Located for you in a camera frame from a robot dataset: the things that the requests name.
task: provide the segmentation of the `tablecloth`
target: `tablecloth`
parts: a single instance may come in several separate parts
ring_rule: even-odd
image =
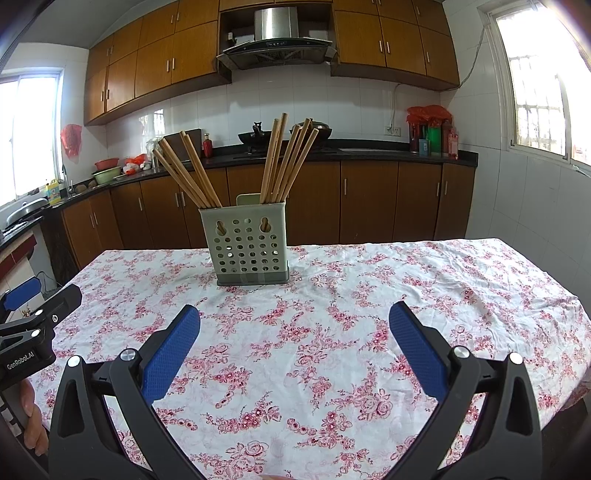
[[[71,355],[139,348],[187,303],[200,335],[153,406],[211,479],[379,480],[436,406],[388,330],[398,300],[477,356],[519,352],[542,426],[589,390],[591,322],[577,297],[500,240],[292,247],[288,262],[287,284],[218,287],[207,250],[104,252],[72,280],[82,305],[56,328],[55,364],[33,379],[44,419]],[[469,440],[481,397],[445,463]]]

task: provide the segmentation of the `red plastic bag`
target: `red plastic bag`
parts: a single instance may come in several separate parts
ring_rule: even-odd
[[[61,145],[68,158],[76,157],[82,146],[82,127],[68,124],[60,132]]]

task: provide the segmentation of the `countertop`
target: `countertop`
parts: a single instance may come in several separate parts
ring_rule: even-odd
[[[384,161],[408,161],[418,163],[432,163],[444,164],[454,163],[468,167],[478,166],[478,153],[460,150],[459,159],[452,160],[451,158],[428,156],[421,157],[416,153],[408,151],[408,144],[401,142],[389,142],[380,140],[341,140],[329,139],[325,146],[335,149],[332,152],[310,152],[306,161],[341,161],[341,160],[384,160]],[[230,147],[220,147],[214,149],[214,156],[212,158],[202,159],[203,167],[208,168],[224,168],[224,167],[238,167],[243,165],[257,165],[265,163],[264,158],[237,158],[245,155],[244,145],[232,145]],[[193,171],[191,162],[183,162],[188,171]],[[114,180],[108,184],[100,185],[82,193],[78,193],[69,198],[65,198],[62,202],[47,207],[39,212],[38,215],[27,223],[23,223],[21,227],[11,231],[5,235],[4,239],[0,240],[0,251],[8,247],[12,242],[19,238],[22,234],[29,231],[33,226],[41,222],[43,217],[49,211],[61,210],[74,203],[77,203],[85,198],[120,185],[133,183],[135,181],[154,179],[164,177],[168,172],[164,167],[158,170],[150,169],[141,171],[134,175],[122,177]]]

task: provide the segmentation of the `blue gripper pad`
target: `blue gripper pad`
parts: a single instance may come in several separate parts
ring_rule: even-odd
[[[148,404],[166,395],[199,335],[200,325],[199,311],[191,305],[185,305],[168,329],[153,333],[168,335],[144,367],[142,395]]]
[[[390,331],[398,342],[408,364],[417,376],[424,392],[441,402],[447,395],[447,368],[417,325],[418,319],[404,305],[392,305],[389,315]]]
[[[4,308],[9,312],[14,312],[40,292],[41,280],[31,277],[6,294]]]

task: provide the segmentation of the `finger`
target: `finger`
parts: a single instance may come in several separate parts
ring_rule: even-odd
[[[28,378],[21,381],[21,405],[27,417],[30,417],[35,406],[35,389]]]
[[[29,418],[29,422],[27,423],[27,428],[25,429],[25,446],[28,449],[35,448],[37,444],[37,440],[39,439],[39,435],[41,435],[41,431],[44,430],[43,424],[41,422],[41,410],[36,405],[33,406],[33,414]]]

